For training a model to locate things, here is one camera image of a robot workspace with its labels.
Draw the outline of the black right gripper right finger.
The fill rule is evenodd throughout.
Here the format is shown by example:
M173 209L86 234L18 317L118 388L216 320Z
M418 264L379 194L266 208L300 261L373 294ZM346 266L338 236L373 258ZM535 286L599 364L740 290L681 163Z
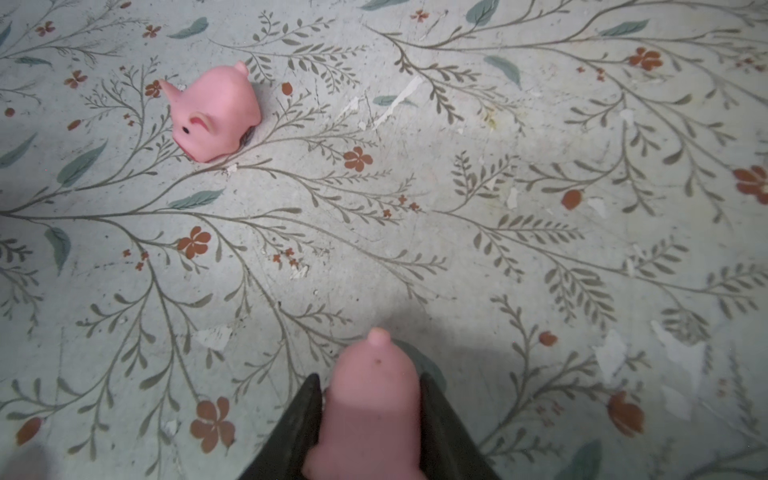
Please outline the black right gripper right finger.
M420 376L420 469L430 480L499 480L427 373Z

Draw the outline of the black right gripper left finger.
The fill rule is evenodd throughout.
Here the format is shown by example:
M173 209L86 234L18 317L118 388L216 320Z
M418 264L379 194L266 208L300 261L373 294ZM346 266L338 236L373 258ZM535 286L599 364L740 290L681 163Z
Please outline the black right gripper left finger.
M313 373L304 380L239 480L304 480L302 469L309 450L318 442L322 409L320 377Z

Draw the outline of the pink pig toy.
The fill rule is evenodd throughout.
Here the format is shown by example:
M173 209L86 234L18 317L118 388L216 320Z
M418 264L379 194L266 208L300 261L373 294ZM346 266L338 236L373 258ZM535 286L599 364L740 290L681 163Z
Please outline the pink pig toy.
M193 161L208 163L239 150L242 139L262 122L245 63L218 66L185 90L161 80L170 106L172 138Z
M415 365L373 328L344 349L325 395L307 479L423 479L421 392Z

